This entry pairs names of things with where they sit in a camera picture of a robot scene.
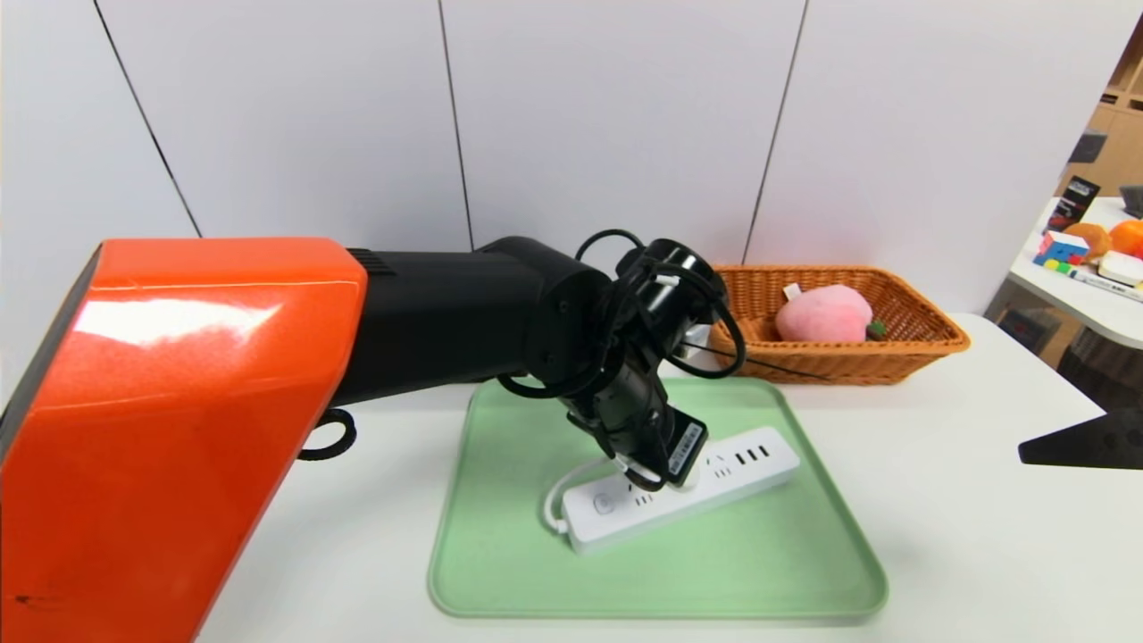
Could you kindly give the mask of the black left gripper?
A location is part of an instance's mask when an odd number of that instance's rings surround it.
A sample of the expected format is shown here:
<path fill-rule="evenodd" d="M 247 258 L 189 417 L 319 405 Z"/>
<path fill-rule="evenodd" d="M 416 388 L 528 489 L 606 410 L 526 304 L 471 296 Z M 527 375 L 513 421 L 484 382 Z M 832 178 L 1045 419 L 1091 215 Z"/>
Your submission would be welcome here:
<path fill-rule="evenodd" d="M 568 399 L 568 420 L 646 492 L 682 487 L 709 439 L 705 423 L 668 403 L 662 384 L 609 384 Z"/>

